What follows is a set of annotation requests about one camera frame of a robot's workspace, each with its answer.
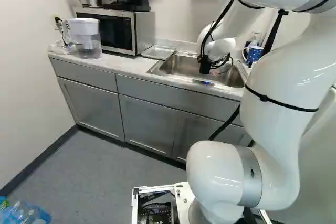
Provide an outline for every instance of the mug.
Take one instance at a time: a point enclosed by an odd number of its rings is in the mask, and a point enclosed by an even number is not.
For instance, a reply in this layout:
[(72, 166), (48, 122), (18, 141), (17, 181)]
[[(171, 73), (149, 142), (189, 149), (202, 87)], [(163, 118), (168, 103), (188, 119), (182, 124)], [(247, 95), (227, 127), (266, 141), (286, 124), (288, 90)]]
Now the mug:
[(245, 47), (243, 49), (243, 52), (244, 50), (246, 50), (248, 54), (247, 54), (247, 57), (245, 58), (244, 53), (243, 53), (243, 57), (246, 60), (246, 64), (250, 66), (252, 65), (253, 62), (258, 61), (263, 56), (262, 51), (264, 50), (264, 48), (253, 45), (250, 47)]

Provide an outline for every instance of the microwave door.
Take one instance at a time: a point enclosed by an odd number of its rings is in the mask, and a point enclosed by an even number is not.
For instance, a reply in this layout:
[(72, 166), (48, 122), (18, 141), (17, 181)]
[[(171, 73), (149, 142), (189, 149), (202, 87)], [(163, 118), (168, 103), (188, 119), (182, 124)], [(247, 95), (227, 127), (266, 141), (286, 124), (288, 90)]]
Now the microwave door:
[(102, 49), (123, 54), (133, 51), (131, 18), (88, 13), (77, 13), (77, 17), (100, 20), (99, 30)]

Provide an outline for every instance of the black baseboard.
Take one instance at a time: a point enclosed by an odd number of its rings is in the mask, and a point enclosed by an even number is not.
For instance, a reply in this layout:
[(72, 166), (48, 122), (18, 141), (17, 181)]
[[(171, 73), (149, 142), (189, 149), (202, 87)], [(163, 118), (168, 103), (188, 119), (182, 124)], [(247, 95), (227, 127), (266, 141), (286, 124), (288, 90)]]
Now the black baseboard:
[(104, 134), (92, 131), (92, 130), (87, 129), (87, 128), (83, 127), (83, 126), (78, 126), (78, 127), (80, 128), (81, 131), (84, 131), (87, 134), (90, 134), (92, 136), (98, 137), (98, 138), (100, 138), (102, 140), (105, 140), (105, 141), (107, 141), (109, 143), (116, 144), (116, 145), (118, 145), (120, 147), (133, 150), (135, 152), (138, 152), (138, 153), (141, 153), (141, 154), (143, 154), (145, 156), (154, 158), (156, 160), (159, 160), (161, 162), (164, 162), (164, 163), (169, 164), (171, 166), (174, 166), (176, 168), (179, 168), (179, 169), (182, 169), (182, 170), (186, 170), (185, 164), (183, 164), (183, 163), (181, 163), (179, 161), (173, 160), (173, 159), (168, 158), (168, 157), (161, 156), (161, 155), (159, 155), (157, 153), (154, 153), (154, 152), (151, 152), (149, 150), (140, 148), (140, 147), (138, 147), (136, 145), (132, 145), (132, 144), (129, 144), (129, 143), (126, 143), (126, 142), (122, 142), (120, 140), (113, 139), (113, 138), (111, 138), (109, 136), (105, 136)]
[(0, 196), (8, 197), (24, 180), (26, 180), (49, 156), (57, 151), (65, 142), (67, 142), (76, 132), (77, 126), (73, 126), (58, 140), (51, 144), (44, 152), (26, 166), (18, 175), (16, 175), (7, 185), (0, 189)]

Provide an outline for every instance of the stainless steel cabinet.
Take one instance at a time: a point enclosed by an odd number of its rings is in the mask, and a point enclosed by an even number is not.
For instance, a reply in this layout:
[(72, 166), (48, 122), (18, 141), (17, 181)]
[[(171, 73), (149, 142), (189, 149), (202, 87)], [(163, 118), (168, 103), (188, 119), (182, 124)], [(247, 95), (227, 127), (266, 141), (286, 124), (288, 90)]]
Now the stainless steel cabinet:
[(125, 140), (171, 157), (178, 111), (119, 95)]
[(118, 94), (58, 78), (77, 124), (124, 141)]
[[(179, 161), (186, 160), (188, 151), (194, 143), (207, 140), (214, 131), (223, 125), (223, 122), (186, 112), (181, 112), (178, 120), (173, 158)], [(230, 125), (218, 135), (216, 141), (238, 145), (244, 139), (242, 144), (247, 146), (248, 143), (246, 144), (245, 141), (249, 137), (246, 134), (243, 127)]]

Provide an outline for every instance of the stainless steel sink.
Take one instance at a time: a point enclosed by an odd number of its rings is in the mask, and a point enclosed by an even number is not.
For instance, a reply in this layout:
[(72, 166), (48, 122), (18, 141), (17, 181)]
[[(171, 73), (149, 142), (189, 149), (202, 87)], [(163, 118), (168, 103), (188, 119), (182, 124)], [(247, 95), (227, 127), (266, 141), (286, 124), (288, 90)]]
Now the stainless steel sink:
[(196, 56), (174, 54), (165, 62), (155, 64), (148, 73), (190, 78), (193, 82), (206, 85), (220, 83), (228, 87), (242, 88), (245, 82), (239, 71), (239, 63), (239, 61), (235, 61), (233, 65), (227, 63), (218, 69), (211, 70), (210, 74), (201, 74)]

